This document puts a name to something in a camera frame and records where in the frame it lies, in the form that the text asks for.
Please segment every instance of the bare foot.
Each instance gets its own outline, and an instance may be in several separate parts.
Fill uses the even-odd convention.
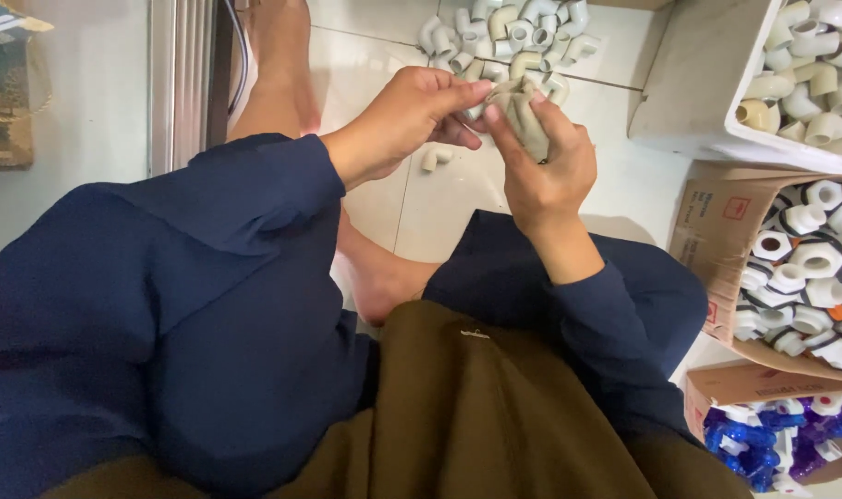
[[[335,264],[350,276],[356,312],[376,327],[384,324],[396,305],[420,299],[427,281],[441,265],[400,258],[372,243],[350,224],[343,208]]]
[[[271,85],[290,93],[301,135],[319,131],[319,108],[310,82],[310,11],[306,1],[251,0],[247,28],[258,61],[255,85]]]

